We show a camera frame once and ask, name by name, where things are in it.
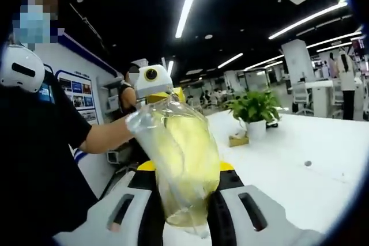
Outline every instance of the white table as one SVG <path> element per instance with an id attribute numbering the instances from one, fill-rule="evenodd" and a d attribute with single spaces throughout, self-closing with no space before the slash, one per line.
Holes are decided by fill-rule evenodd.
<path id="1" fill-rule="evenodd" d="M 354 120 L 362 120 L 363 117 L 363 90 L 362 80 L 360 77 L 355 77 L 355 112 Z M 314 105 L 314 116 L 319 118 L 329 117 L 330 111 L 330 92 L 329 89 L 333 87 L 333 80 L 306 82 L 307 89 L 312 89 L 312 102 Z"/>
<path id="2" fill-rule="evenodd" d="M 363 82 L 360 77 L 355 77 L 355 84 L 361 85 Z M 305 86 L 307 89 L 313 88 L 332 88 L 333 80 L 324 80 L 324 81 L 314 81 L 314 82 L 306 82 Z"/>
<path id="3" fill-rule="evenodd" d="M 240 130 L 239 122 L 228 111 L 208 119 L 222 160 L 243 184 L 282 205 L 300 229 L 326 234 L 352 200 L 368 163 L 368 122 L 283 115 L 262 141 L 230 148 L 228 136 Z M 163 237 L 167 246 L 212 245 L 168 225 Z"/>

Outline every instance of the ceiling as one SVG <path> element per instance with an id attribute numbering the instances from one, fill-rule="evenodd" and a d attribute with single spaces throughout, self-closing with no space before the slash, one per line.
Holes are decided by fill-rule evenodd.
<path id="1" fill-rule="evenodd" d="M 118 71 L 136 59 L 146 58 L 152 64 L 165 57 L 175 62 L 172 77 L 179 82 L 188 79 L 189 70 L 215 68 L 238 53 L 244 55 L 204 78 L 278 56 L 281 45 L 295 39 L 301 31 L 351 15 L 348 7 L 341 8 L 269 40 L 271 34 L 338 0 L 306 0 L 300 5 L 289 0 L 194 0 L 183 35 L 176 39 L 184 1 L 84 0 L 78 3 L 77 0 L 59 0 L 58 21 L 66 33 Z M 101 39 L 70 4 L 88 19 Z M 309 45 L 352 33 L 358 27 L 355 18 L 348 17 L 298 38 Z M 206 40 L 206 35 L 213 37 Z M 309 49 L 311 55 L 316 54 L 316 49 L 319 47 Z M 196 79 L 203 73 L 191 78 Z"/>

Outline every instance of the potted plant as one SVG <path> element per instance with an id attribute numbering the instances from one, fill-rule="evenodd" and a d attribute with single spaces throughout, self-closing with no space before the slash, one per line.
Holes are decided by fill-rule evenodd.
<path id="1" fill-rule="evenodd" d="M 247 136 L 251 140 L 260 139 L 265 135 L 267 122 L 280 119 L 276 110 L 279 101 L 270 91 L 246 92 L 228 101 L 226 105 L 233 112 L 235 119 L 245 122 Z"/>

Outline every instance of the transparent plastic bag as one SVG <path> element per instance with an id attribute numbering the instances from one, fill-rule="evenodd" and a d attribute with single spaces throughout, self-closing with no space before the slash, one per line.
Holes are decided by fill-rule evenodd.
<path id="1" fill-rule="evenodd" d="M 207 119 L 171 94 L 126 122 L 156 167 L 166 221 L 207 237 L 208 197 L 220 180 L 219 153 Z"/>

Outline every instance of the display board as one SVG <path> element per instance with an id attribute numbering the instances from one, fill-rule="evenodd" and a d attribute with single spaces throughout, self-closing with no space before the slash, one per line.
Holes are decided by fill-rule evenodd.
<path id="1" fill-rule="evenodd" d="M 89 76 L 60 70 L 55 75 L 76 110 L 90 124 L 99 124 Z"/>

